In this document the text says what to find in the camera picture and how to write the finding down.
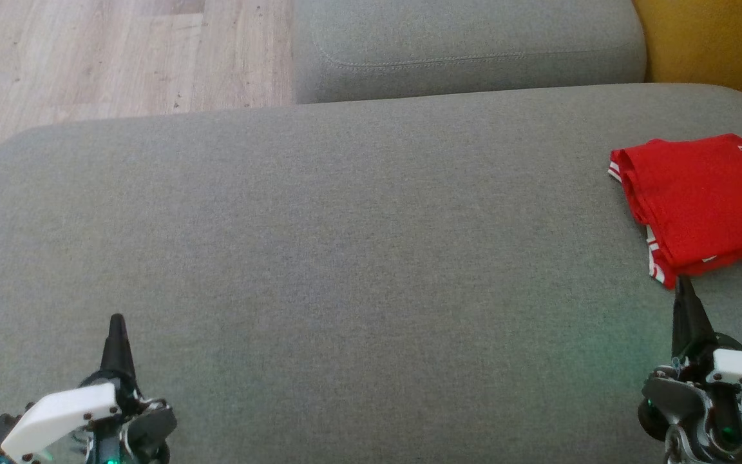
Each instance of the yellow wall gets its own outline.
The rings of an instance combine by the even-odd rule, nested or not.
[[[634,0],[649,49],[647,81],[742,91],[742,0]]]

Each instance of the gray couch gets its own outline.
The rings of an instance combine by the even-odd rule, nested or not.
[[[0,413],[95,370],[118,311],[174,463],[658,462],[672,294],[609,151],[724,132],[742,94],[691,84],[29,130],[0,146]],[[742,341],[742,262],[695,285]]]

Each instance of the white trim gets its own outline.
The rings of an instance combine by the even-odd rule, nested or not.
[[[654,276],[654,255],[652,255],[653,250],[651,249],[651,246],[649,246],[649,275]]]
[[[657,279],[657,282],[664,283],[666,281],[666,275],[663,274],[663,270],[660,268],[660,266],[657,265],[657,263],[654,264],[654,278]]]

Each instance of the couch cushion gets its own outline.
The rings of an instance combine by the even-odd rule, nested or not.
[[[742,94],[645,84],[29,130],[0,413],[95,370],[120,311],[174,462],[657,462],[672,295],[609,150],[724,132]],[[742,263],[696,285],[742,341]]]
[[[300,103],[642,82],[630,0],[298,0]]]

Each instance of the wooden floor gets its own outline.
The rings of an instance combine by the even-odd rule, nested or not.
[[[0,0],[0,143],[61,121],[289,105],[291,0]]]

